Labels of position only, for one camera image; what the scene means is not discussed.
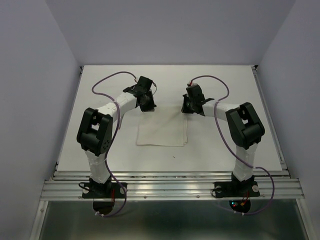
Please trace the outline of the white cloth napkin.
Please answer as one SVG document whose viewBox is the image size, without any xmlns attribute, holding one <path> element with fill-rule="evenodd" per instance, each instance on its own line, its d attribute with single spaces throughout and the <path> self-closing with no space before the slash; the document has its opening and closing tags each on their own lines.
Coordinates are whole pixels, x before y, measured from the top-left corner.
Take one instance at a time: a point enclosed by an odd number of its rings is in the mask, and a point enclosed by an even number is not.
<svg viewBox="0 0 320 240">
<path fill-rule="evenodd" d="M 138 146 L 183 147 L 188 142 L 188 121 L 178 105 L 157 106 L 140 114 Z"/>
</svg>

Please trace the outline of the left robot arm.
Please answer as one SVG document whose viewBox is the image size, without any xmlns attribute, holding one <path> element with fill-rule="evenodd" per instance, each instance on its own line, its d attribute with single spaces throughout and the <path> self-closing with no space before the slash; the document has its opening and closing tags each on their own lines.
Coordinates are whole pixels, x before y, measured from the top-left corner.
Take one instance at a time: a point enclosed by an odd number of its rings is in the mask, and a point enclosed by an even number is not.
<svg viewBox="0 0 320 240">
<path fill-rule="evenodd" d="M 125 88 L 116 97 L 99 108 L 87 108 L 82 116 L 76 141 L 84 150 L 90 168 L 88 182 L 79 183 L 84 199 L 105 199 L 115 194 L 118 185 L 112 182 L 113 175 L 107 167 L 107 154 L 115 135 L 121 127 L 124 115 L 136 108 L 153 112 L 156 104 L 151 87 L 154 82 L 140 76 L 135 84 Z"/>
</svg>

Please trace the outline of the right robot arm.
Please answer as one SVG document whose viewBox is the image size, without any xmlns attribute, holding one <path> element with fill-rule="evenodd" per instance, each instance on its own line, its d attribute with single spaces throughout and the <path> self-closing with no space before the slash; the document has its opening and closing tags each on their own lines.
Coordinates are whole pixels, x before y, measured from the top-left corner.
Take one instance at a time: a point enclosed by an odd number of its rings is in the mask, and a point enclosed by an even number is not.
<svg viewBox="0 0 320 240">
<path fill-rule="evenodd" d="M 205 98 L 201 87 L 190 83 L 186 88 L 186 94 L 183 95 L 181 112 L 214 117 L 215 121 L 227 122 L 231 139 L 236 147 L 235 166 L 230 181 L 213 183 L 212 195 L 220 199 L 260 196 L 254 176 L 254 160 L 265 128 L 253 105 L 249 102 L 229 104 Z"/>
</svg>

